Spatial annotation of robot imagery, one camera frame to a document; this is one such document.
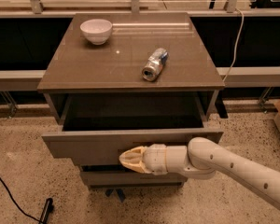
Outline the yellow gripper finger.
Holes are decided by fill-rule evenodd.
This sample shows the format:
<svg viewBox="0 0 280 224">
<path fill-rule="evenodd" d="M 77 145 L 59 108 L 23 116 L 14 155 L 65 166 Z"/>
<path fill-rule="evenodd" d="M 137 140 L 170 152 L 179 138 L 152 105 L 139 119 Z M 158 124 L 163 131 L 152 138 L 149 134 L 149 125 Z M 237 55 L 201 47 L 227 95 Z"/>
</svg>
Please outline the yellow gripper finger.
<svg viewBox="0 0 280 224">
<path fill-rule="evenodd" d="M 141 160 L 143 157 L 143 154 L 145 153 L 145 151 L 147 150 L 147 147 L 134 147 L 132 149 L 129 149 L 125 152 L 123 152 L 119 158 L 121 160 L 132 160 L 132 159 L 138 159 Z"/>
<path fill-rule="evenodd" d="M 127 162 L 127 161 L 123 161 L 121 163 L 124 167 L 131 169 L 137 173 L 141 173 L 141 174 L 150 174 L 151 171 L 145 166 L 145 164 L 140 161 L 138 163 L 131 163 L 131 162 Z"/>
</svg>

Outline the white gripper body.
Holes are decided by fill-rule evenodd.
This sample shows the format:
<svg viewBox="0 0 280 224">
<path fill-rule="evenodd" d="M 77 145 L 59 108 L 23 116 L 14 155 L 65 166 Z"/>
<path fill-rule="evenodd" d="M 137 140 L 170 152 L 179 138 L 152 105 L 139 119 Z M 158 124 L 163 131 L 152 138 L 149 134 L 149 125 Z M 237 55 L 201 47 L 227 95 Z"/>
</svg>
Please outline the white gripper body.
<svg viewBox="0 0 280 224">
<path fill-rule="evenodd" d="M 142 162 L 148 174 L 166 175 L 166 145 L 154 144 L 148 147 L 143 154 Z"/>
</svg>

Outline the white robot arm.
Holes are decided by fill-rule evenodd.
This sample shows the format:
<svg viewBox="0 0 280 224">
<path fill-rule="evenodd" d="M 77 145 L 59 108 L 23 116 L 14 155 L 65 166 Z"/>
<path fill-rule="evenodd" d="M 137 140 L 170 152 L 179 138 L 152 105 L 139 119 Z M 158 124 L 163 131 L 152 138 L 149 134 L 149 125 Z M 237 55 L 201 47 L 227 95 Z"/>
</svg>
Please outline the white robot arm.
<svg viewBox="0 0 280 224">
<path fill-rule="evenodd" d="M 140 174 L 208 179 L 219 171 L 280 210 L 280 172 L 236 155 L 207 138 L 195 137 L 185 146 L 134 147 L 120 154 L 119 161 Z"/>
</svg>

